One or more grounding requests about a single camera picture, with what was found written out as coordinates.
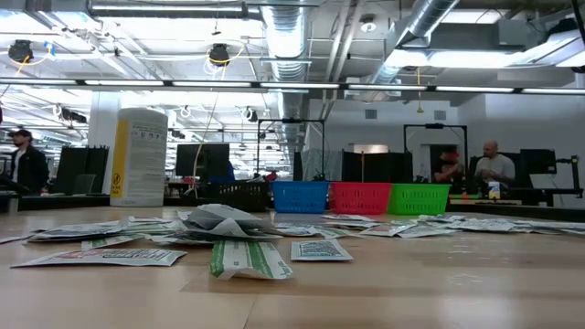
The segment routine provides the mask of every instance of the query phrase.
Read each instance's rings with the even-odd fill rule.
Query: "plastic basket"
[[[264,212],[268,206],[268,184],[246,182],[209,183],[209,197],[248,212]]]
[[[449,185],[394,184],[388,213],[394,215],[439,215],[445,212]]]
[[[323,214],[329,182],[272,182],[274,209],[281,213]]]
[[[329,208],[336,214],[379,215],[386,212],[390,183],[331,183]]]

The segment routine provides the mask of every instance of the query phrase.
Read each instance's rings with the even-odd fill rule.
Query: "yellow label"
[[[111,197],[122,197],[126,149],[128,148],[128,120],[119,120],[116,130],[116,144],[113,150]]]

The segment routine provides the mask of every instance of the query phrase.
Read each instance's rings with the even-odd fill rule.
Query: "computer monitor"
[[[204,180],[211,177],[228,177],[229,143],[179,144],[176,147],[175,174],[193,175],[193,164],[199,145],[201,151],[197,158],[197,176]]]
[[[520,150],[522,162],[528,174],[554,175],[557,173],[555,150]]]

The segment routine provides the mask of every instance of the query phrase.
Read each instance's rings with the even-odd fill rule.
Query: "person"
[[[48,180],[47,158],[31,145],[33,135],[30,131],[21,129],[8,135],[18,148],[12,152],[10,178],[28,187],[32,193],[39,194]]]
[[[488,141],[484,144],[484,157],[477,163],[475,177],[484,182],[500,182],[503,186],[514,183],[516,168],[514,162],[498,152],[496,141]]]
[[[442,150],[438,167],[433,174],[436,183],[454,183],[463,177],[463,166],[459,163],[456,146],[448,146]]]

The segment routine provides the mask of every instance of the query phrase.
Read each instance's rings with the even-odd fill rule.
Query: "ceiling light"
[[[454,87],[454,86],[440,86],[436,91],[459,91],[459,92],[512,92],[514,88],[499,88],[499,87]]]
[[[3,84],[26,84],[26,85],[76,85],[75,80],[61,80],[61,79],[0,79]]]
[[[424,91],[426,86],[412,86],[412,85],[364,85],[364,84],[350,84],[350,90],[398,90],[398,91]]]
[[[338,83],[280,83],[280,82],[263,82],[262,88],[305,88],[305,89],[338,89]]]
[[[174,81],[173,85],[177,87],[225,87],[225,88],[249,88],[249,82],[231,82],[231,81]]]
[[[160,80],[85,80],[90,86],[164,86]]]
[[[522,93],[541,95],[585,95],[585,90],[565,88],[524,88]]]

